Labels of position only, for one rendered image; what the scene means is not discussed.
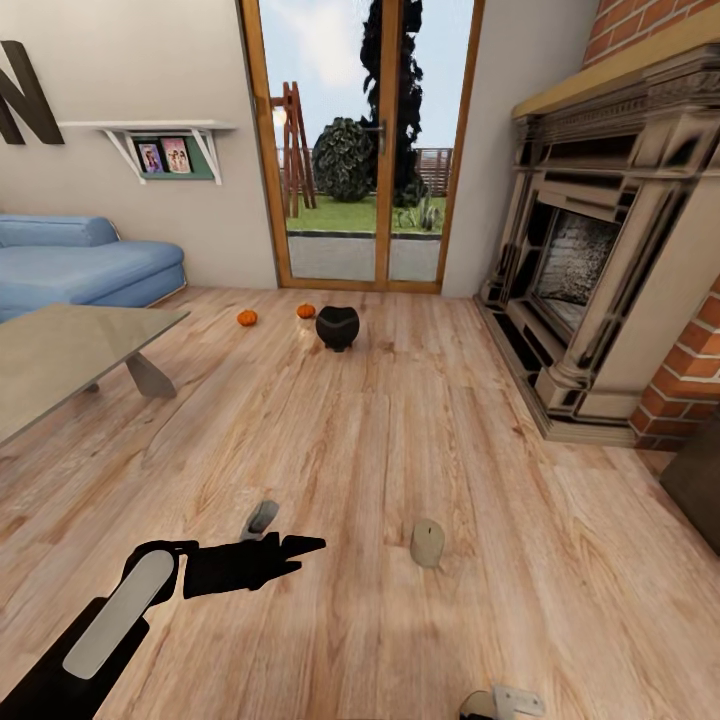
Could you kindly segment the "cauldron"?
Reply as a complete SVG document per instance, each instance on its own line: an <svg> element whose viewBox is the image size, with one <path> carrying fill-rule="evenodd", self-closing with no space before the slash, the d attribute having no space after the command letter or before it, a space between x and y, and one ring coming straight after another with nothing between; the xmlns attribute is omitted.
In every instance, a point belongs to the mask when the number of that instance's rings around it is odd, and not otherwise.
<svg viewBox="0 0 720 720"><path fill-rule="evenodd" d="M352 347L359 327L359 316L353 307L323 307L316 318L316 330L321 341L337 352L343 352L349 345Z"/></svg>

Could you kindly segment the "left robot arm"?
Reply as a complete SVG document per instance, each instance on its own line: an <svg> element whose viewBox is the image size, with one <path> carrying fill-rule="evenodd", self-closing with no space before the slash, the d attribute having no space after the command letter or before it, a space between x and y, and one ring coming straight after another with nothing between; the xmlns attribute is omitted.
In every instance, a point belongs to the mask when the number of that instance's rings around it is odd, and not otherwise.
<svg viewBox="0 0 720 720"><path fill-rule="evenodd" d="M143 617L166 602L178 582L179 556L188 556L183 596L239 589L302 568L291 557L323 549L326 540L263 533L280 505L260 501L238 543L199 548L197 540L155 540L134 548L123 580L109 598L96 597L0 703L0 720L93 720L149 631Z"/></svg>

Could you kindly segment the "pillar candle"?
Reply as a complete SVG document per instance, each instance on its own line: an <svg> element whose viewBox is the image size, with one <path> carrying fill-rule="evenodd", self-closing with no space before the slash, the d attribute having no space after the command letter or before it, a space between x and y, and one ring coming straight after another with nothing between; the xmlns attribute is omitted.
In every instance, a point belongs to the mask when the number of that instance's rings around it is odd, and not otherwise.
<svg viewBox="0 0 720 720"><path fill-rule="evenodd" d="M421 567L435 567L441 560L445 532L433 519L421 519L413 527L410 552L413 561Z"/></svg>
<svg viewBox="0 0 720 720"><path fill-rule="evenodd" d="M471 693L460 706L458 712L456 712L456 720L460 720L461 715L468 717L470 714L493 718L493 713L496 709L497 707L493 702L492 695L486 691L477 690Z"/></svg>

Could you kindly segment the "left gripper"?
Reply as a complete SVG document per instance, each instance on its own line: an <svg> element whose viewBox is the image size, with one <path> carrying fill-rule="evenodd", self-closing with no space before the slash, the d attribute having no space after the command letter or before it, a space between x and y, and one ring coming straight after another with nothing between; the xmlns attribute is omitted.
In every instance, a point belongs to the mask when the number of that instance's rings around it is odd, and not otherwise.
<svg viewBox="0 0 720 720"><path fill-rule="evenodd" d="M325 548L326 540L296 535L279 541L279 532L268 533L263 540L221 545L222 573L217 593L239 589L255 591L267 581L302 568L291 557Z"/></svg>

